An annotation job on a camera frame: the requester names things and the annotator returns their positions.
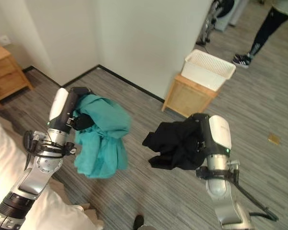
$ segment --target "black cloth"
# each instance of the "black cloth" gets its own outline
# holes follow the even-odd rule
[[[183,122],[162,122],[154,133],[147,135],[142,145],[160,152],[160,156],[149,160],[153,168],[195,170],[205,159],[202,153],[197,152],[198,139],[199,123],[187,119]]]
[[[278,29],[278,27],[287,20],[288,15],[281,13],[272,7],[267,17],[265,18],[264,23],[257,32],[252,48],[249,51],[250,55],[256,55],[268,40],[269,36],[273,34]]]

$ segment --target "black shoe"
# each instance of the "black shoe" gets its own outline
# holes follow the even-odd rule
[[[133,230],[138,230],[143,225],[144,217],[142,215],[137,215],[133,223]]]
[[[232,63],[234,63],[236,66],[240,66],[242,68],[247,69],[251,61],[252,59],[247,55],[235,54],[234,59],[232,60]]]

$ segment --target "small yellow object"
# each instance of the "small yellow object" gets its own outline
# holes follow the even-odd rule
[[[280,138],[273,133],[269,133],[268,141],[276,145],[279,145]]]

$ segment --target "white wall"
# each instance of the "white wall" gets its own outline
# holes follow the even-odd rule
[[[92,9],[94,0],[26,0],[39,37],[63,85],[99,64]]]
[[[32,65],[64,85],[99,63],[91,1],[0,0],[0,6]]]
[[[100,64],[164,98],[211,0],[99,0]]]
[[[30,56],[31,65],[53,78],[55,76],[54,68],[36,30],[25,0],[0,0],[0,6],[17,40]]]
[[[18,64],[22,68],[30,66],[31,65],[30,57],[28,56],[22,44],[18,41],[9,22],[3,15],[3,11],[0,7],[0,36],[1,35],[7,35],[11,40],[12,44],[6,46],[5,48],[12,53],[12,55],[16,58]]]

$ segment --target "person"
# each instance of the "person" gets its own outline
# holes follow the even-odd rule
[[[269,36],[272,35],[278,27],[288,20],[288,0],[276,0],[269,11],[264,23],[261,25],[253,45],[247,54],[235,54],[233,63],[236,66],[247,69],[254,56],[263,47]]]
[[[137,215],[133,223],[133,230],[156,230],[156,229],[152,226],[144,225],[144,217],[142,215]]]

